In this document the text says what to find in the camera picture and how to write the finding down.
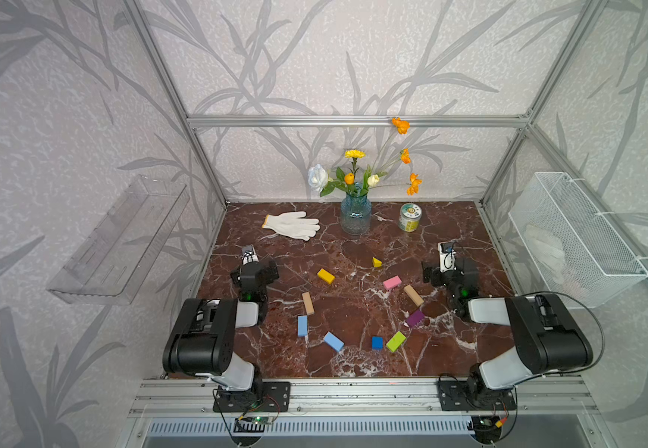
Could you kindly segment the natural wood block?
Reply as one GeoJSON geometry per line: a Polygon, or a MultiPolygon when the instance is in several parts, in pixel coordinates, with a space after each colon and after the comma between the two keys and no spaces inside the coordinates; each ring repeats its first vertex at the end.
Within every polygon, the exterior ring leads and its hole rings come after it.
{"type": "Polygon", "coordinates": [[[303,293],[303,295],[301,295],[301,298],[303,298],[306,315],[314,315],[314,304],[311,294],[309,292],[305,292],[303,293]]]}
{"type": "Polygon", "coordinates": [[[424,300],[420,294],[413,288],[411,285],[404,287],[406,295],[411,299],[416,307],[422,307],[424,305],[424,300]]]}

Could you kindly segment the yellow rectangular block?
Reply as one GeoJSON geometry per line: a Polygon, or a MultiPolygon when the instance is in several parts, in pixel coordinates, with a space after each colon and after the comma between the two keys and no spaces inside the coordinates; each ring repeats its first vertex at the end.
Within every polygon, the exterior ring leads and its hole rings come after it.
{"type": "Polygon", "coordinates": [[[320,269],[317,276],[328,285],[331,285],[335,280],[335,276],[325,269],[320,269]]]}

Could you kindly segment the pink rectangular block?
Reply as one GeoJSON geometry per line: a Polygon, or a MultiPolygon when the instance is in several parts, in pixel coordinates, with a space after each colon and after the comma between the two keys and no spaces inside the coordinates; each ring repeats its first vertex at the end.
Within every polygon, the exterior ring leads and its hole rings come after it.
{"type": "Polygon", "coordinates": [[[385,280],[384,287],[386,290],[391,290],[391,289],[395,289],[396,287],[399,287],[401,284],[402,284],[402,280],[400,279],[400,277],[393,276],[385,280]]]}

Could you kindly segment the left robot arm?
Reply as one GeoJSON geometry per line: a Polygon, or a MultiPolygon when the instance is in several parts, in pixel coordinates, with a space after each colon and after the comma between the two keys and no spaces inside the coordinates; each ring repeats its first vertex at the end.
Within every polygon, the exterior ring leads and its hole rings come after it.
{"type": "Polygon", "coordinates": [[[236,330],[253,328],[268,313],[267,287],[279,278],[274,261],[247,259],[231,273],[239,289],[235,299],[188,299],[163,349],[168,374],[204,377],[226,392],[258,393],[262,375],[234,351],[236,330]]]}

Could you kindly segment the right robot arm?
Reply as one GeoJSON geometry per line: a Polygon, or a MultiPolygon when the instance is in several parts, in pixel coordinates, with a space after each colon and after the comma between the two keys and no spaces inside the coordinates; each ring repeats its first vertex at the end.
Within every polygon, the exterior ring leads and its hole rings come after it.
{"type": "Polygon", "coordinates": [[[578,373],[599,361],[558,292],[482,298],[478,269],[470,259],[424,262],[422,274],[432,287],[445,287],[459,318],[511,331],[512,349],[471,367],[467,377],[471,396],[509,391],[547,373],[578,373]]]}

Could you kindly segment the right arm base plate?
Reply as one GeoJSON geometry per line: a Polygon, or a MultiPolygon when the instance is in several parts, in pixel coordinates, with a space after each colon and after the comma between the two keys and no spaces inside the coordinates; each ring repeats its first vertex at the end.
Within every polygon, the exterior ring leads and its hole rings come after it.
{"type": "Polygon", "coordinates": [[[512,389],[493,390],[477,378],[463,380],[441,375],[437,378],[436,388],[443,411],[510,412],[518,409],[512,389]]]}

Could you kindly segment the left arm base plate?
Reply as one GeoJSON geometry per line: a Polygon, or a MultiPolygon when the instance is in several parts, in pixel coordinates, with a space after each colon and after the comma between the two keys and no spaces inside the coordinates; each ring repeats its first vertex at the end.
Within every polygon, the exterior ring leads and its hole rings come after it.
{"type": "Polygon", "coordinates": [[[214,390],[213,411],[218,413],[286,412],[291,398],[291,383],[264,381],[245,391],[214,390]]]}

